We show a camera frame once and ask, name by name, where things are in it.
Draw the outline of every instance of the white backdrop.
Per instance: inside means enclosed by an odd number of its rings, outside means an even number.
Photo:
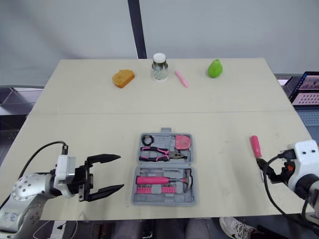
[[[318,0],[140,0],[148,58],[264,57],[319,71]]]
[[[137,58],[127,0],[0,1],[0,86],[44,86],[81,58]]]

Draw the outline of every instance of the green pear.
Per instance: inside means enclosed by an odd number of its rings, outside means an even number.
[[[209,65],[207,72],[210,77],[216,78],[223,72],[223,66],[220,61],[216,59]]]

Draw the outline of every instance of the table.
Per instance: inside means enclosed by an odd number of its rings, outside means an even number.
[[[122,183],[125,186],[106,199],[90,203],[79,203],[77,197],[49,200],[42,214],[44,220],[278,214],[267,198],[249,137],[259,136],[264,158],[269,160],[287,144],[310,139],[310,135],[265,60],[221,59],[224,73],[217,79],[205,76],[204,68],[210,62],[211,59],[171,59],[169,80],[157,83],[149,75],[151,60],[61,61],[0,168],[1,191],[10,191],[21,168],[39,147],[64,140],[69,144],[69,155],[76,156],[77,166],[90,155],[121,155],[121,159],[92,168],[94,188]],[[243,66],[248,62],[250,67],[245,71]],[[174,67],[189,81],[188,89],[173,75]],[[125,68],[134,69],[136,78],[118,89],[110,76]],[[235,71],[240,69],[242,74],[234,79]],[[262,87],[271,93],[258,91]],[[232,95],[218,99],[229,92]],[[172,103],[178,97],[182,97],[179,102]],[[146,99],[153,99],[156,107],[148,107],[152,102]],[[198,193],[193,207],[131,203],[139,136],[143,132],[159,132],[161,127],[193,135],[192,166],[197,174]],[[58,154],[59,146],[45,149],[26,172],[52,169]],[[281,163],[274,163],[276,170],[280,170]],[[302,200],[285,185],[272,185],[270,190],[287,213],[301,211]],[[0,200],[5,197],[6,193],[2,193]]]

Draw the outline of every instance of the laptop screen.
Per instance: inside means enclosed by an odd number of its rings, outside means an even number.
[[[293,106],[319,106],[319,72],[305,72],[289,97]]]

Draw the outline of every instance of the toast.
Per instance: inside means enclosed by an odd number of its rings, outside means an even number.
[[[116,73],[113,77],[113,83],[119,87],[123,88],[126,86],[132,79],[134,79],[135,75],[134,72],[131,70],[120,70]]]

